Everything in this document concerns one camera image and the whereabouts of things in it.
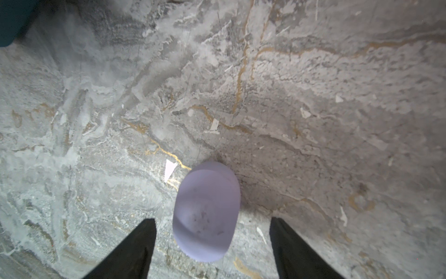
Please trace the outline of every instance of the dark teal object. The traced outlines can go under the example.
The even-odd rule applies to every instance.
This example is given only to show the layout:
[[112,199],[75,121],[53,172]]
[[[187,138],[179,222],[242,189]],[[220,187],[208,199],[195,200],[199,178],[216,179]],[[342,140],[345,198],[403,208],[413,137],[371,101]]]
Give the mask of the dark teal object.
[[0,0],[0,47],[9,46],[21,34],[38,3],[39,0]]

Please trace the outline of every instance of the gray marble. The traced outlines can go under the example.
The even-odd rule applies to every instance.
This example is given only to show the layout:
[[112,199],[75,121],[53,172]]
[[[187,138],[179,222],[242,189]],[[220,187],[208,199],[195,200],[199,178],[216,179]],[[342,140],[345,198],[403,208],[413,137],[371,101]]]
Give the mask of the gray marble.
[[[444,1],[53,5],[0,50],[0,278],[81,278],[154,217],[149,278],[273,279],[271,216],[345,278],[446,278]],[[171,221],[209,159],[242,205],[203,264]]]

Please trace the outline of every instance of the gold vein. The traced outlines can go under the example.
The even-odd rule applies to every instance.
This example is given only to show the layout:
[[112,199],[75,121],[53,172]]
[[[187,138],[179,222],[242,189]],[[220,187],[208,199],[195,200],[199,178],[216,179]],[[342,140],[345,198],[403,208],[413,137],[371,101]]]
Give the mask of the gold vein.
[[[128,120],[126,120],[126,119],[123,119],[122,121],[123,121],[124,123],[128,124],[132,129],[136,130],[137,132],[139,132],[139,133],[141,133],[141,134],[145,134],[145,133],[147,132],[147,130],[149,129],[149,127],[148,127],[147,125],[142,124],[142,123],[133,124],[133,123],[131,123],[130,121],[128,121]],[[150,140],[152,143],[154,143],[154,144],[157,145],[157,149],[155,149],[155,151],[152,152],[152,153],[151,153],[151,151],[147,150],[147,151],[145,152],[146,155],[149,155],[149,154],[156,154],[157,151],[161,151],[162,153],[164,153],[164,154],[166,154],[166,155],[169,155],[170,157],[174,158],[175,161],[177,161],[178,164],[180,164],[181,168],[183,168],[183,169],[187,169],[187,170],[189,170],[189,171],[191,170],[190,167],[184,165],[183,162],[181,162],[181,160],[178,159],[178,156],[177,156],[177,155],[175,155],[175,154],[173,154],[173,153],[170,153],[170,152],[166,151],[165,149],[163,149],[163,148],[161,147],[161,145],[160,145],[157,141],[155,141],[154,139],[152,139],[151,137],[148,136],[148,138],[149,138],[149,140]]]
[[180,182],[178,180],[176,180],[176,179],[173,179],[173,178],[170,178],[169,180],[167,180],[166,183],[168,185],[172,186],[173,188],[175,188],[175,190],[178,192],[178,186],[173,184],[173,182],[176,182],[176,183],[178,183],[178,185],[180,185]]
[[277,0],[274,0],[273,5],[271,6],[271,10],[269,11],[268,17],[266,18],[266,22],[265,22],[265,24],[263,24],[262,34],[260,35],[260,43],[261,43],[262,40],[263,40],[263,36],[264,36],[264,34],[265,34],[265,30],[266,30],[266,28],[268,27],[269,18],[271,17],[271,13],[273,12],[274,7],[276,6],[276,3],[277,3]]
[[[209,122],[214,121],[213,116],[209,113],[209,111],[207,110],[207,108],[205,106],[203,106],[203,105],[194,105],[194,106],[192,106],[190,108],[196,109],[196,110],[200,110],[201,112],[203,112],[204,115],[206,116],[206,118],[209,120]],[[246,127],[243,127],[242,125],[229,126],[229,125],[226,125],[224,123],[220,123],[220,125],[222,127],[224,127],[225,129],[228,129],[228,130],[240,130],[243,133],[252,134],[252,131],[250,129],[248,129]]]
[[[254,6],[254,0],[251,0],[248,16],[246,17],[245,24],[243,25],[243,39],[246,36],[246,27],[248,26],[249,16],[251,14],[253,6]],[[237,107],[239,105],[239,102],[241,100],[241,95],[242,95],[242,74],[245,72],[246,64],[248,63],[248,57],[246,55],[246,51],[248,50],[248,48],[249,48],[249,45],[248,45],[247,42],[245,42],[245,47],[243,48],[243,66],[240,68],[240,71],[239,71],[239,74],[238,74],[238,78],[237,78],[237,93],[235,94],[235,103],[234,103],[234,106],[232,107],[232,113],[235,113],[235,111],[237,110]]]
[[[365,56],[367,54],[367,52],[370,49],[379,49],[382,47],[391,47],[391,48],[400,48],[404,45],[407,44],[413,44],[416,42],[420,42],[420,41],[431,41],[431,42],[436,42],[436,43],[440,43],[440,44],[446,44],[446,37],[442,36],[442,35],[423,35],[423,36],[419,36],[417,38],[413,38],[413,39],[407,39],[407,40],[403,40],[400,42],[370,42],[366,47],[364,47],[362,50],[357,51],[356,53],[354,53],[353,55],[350,56],[344,56],[344,57],[352,57],[352,58],[357,58],[359,56]],[[254,61],[252,63],[252,67],[251,67],[251,80],[254,80],[254,70],[255,70],[255,62],[257,61],[258,57],[264,53],[264,52],[274,52],[277,54],[284,54],[284,55],[296,55],[296,56],[301,56],[302,54],[304,54],[305,52],[311,52],[313,50],[320,50],[320,51],[325,51],[331,54],[339,54],[338,52],[336,52],[334,49],[331,48],[317,48],[317,47],[311,47],[308,49],[303,49],[299,52],[286,52],[286,51],[281,51],[281,50],[276,50],[273,47],[264,47],[263,49],[259,50],[256,54],[256,56],[254,57]]]
[[172,103],[173,103],[174,101],[175,101],[175,98],[173,97],[173,95],[172,95],[172,93],[171,93],[170,96],[169,96],[169,102],[167,103],[167,105],[166,105],[165,107],[162,108],[161,111],[165,111],[165,110],[167,110],[167,109],[172,105]]

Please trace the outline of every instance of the lavender plastic bowl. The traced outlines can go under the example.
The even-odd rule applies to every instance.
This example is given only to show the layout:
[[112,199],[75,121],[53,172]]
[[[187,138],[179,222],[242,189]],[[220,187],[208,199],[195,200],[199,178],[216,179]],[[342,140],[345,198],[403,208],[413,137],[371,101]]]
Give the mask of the lavender plastic bowl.
[[173,237],[181,250],[200,262],[225,255],[240,210],[240,185],[230,168],[204,162],[181,182],[173,210]]

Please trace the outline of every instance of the marble floor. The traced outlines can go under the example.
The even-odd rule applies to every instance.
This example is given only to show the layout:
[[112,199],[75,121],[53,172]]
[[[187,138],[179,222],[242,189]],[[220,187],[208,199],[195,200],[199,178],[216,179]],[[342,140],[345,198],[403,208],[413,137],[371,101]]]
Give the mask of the marble floor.
[[[43,4],[0,49],[0,278],[81,278],[155,218],[148,278],[276,279],[278,216],[346,279],[445,279],[445,19],[443,0]],[[242,194],[209,264],[171,225],[206,160]]]

